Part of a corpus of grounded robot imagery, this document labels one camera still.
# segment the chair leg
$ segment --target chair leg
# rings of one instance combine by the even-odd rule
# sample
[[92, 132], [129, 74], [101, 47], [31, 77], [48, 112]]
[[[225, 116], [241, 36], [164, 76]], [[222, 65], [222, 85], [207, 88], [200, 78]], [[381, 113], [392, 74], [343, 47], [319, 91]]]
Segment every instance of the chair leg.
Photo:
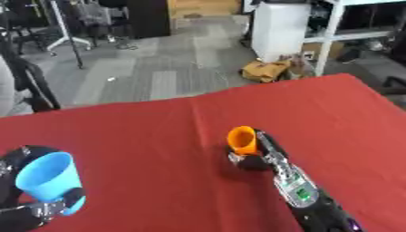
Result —
[[18, 43], [17, 43], [17, 53], [19, 55], [23, 54], [23, 44], [24, 44], [24, 35], [20, 30], [15, 30], [18, 34]]
[[25, 29], [30, 34], [30, 38], [31, 38], [31, 40], [34, 41], [38, 50], [40, 50], [41, 52], [45, 51], [43, 42], [40, 42], [40, 39], [38, 38], [38, 36], [34, 35], [33, 31], [31, 31], [31, 28], [26, 27]]

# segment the office chair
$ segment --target office chair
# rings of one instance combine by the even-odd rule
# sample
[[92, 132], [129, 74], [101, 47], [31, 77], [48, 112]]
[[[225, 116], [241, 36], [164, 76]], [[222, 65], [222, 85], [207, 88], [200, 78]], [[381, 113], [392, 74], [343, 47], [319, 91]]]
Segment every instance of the office chair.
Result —
[[0, 26], [3, 28], [0, 30], [0, 33], [12, 33], [16, 32], [17, 37], [13, 38], [13, 42], [17, 44], [17, 52], [19, 54], [23, 53], [23, 46], [27, 42], [35, 42], [39, 51], [44, 51], [44, 39], [40, 34], [33, 33], [31, 27], [29, 26], [30, 20], [25, 17], [24, 13], [18, 13], [14, 8], [9, 8], [10, 11], [2, 13]]

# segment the desk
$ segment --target desk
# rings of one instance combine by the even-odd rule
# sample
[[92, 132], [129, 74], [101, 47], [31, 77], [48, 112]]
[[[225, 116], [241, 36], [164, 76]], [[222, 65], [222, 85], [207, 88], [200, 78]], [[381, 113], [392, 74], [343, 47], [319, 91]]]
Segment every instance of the desk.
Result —
[[344, 14], [345, 7], [349, 5], [367, 5], [367, 4], [386, 4], [386, 3], [398, 3], [405, 2], [405, 0], [324, 0], [330, 4], [333, 4], [333, 11], [330, 15], [330, 20], [325, 30], [324, 36], [306, 38], [305, 43], [322, 42], [322, 50], [315, 67], [315, 74], [317, 76], [322, 75], [324, 67], [327, 62], [327, 57], [330, 52], [332, 42], [345, 41], [345, 40], [357, 40], [384, 37], [389, 35], [392, 31], [372, 31], [356, 34], [342, 34], [336, 35], [338, 24]]
[[299, 232], [270, 173], [235, 168], [225, 137], [268, 131], [370, 232], [402, 232], [406, 115], [347, 74], [193, 98], [0, 120], [2, 152], [71, 152], [88, 198], [38, 232]]

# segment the robotic hand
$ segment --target robotic hand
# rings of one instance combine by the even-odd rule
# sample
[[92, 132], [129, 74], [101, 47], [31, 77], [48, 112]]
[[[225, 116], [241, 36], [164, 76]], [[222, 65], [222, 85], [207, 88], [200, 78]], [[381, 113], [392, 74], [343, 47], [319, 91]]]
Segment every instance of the robotic hand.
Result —
[[7, 232], [25, 232], [49, 223], [84, 196], [82, 188], [73, 188], [52, 203], [18, 202], [23, 193], [15, 186], [17, 174], [31, 161], [59, 150], [24, 146], [0, 157], [0, 228]]
[[254, 130], [256, 154], [237, 154], [231, 147], [228, 158], [241, 169], [275, 173], [274, 183], [304, 232], [363, 232], [360, 225], [295, 164], [268, 134]]

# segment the black chair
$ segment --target black chair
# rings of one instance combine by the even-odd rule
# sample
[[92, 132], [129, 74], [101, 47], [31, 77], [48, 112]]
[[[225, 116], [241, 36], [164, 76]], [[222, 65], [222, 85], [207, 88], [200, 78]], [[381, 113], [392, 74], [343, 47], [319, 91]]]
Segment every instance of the black chair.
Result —
[[37, 48], [43, 52], [45, 51], [45, 41], [42, 34], [33, 33], [31, 29], [31, 23], [33, 19], [28, 15], [31, 15], [31, 4], [25, 0], [13, 0], [6, 4], [6, 7], [10, 11], [6, 11], [2, 14], [0, 25], [4, 28], [8, 28], [9, 33], [16, 32], [17, 37], [13, 39], [13, 42], [17, 44], [17, 52], [23, 53], [23, 45], [27, 42], [34, 42]]

